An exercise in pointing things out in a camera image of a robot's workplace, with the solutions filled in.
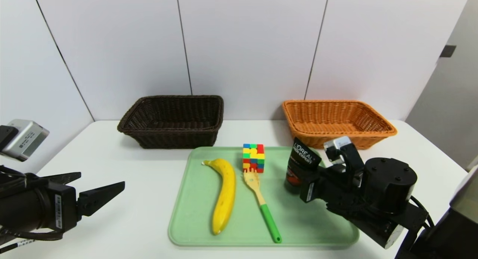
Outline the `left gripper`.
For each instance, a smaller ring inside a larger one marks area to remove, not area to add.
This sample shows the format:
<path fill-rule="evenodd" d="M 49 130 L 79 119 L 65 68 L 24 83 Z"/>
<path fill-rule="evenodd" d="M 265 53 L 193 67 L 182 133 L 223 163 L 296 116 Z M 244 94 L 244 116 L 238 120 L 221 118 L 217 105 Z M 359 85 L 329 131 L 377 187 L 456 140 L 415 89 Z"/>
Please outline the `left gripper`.
<path fill-rule="evenodd" d="M 81 172 L 43 176 L 1 196 L 1 238 L 62 238 L 125 189 L 121 181 L 79 193 L 68 186 Z"/>

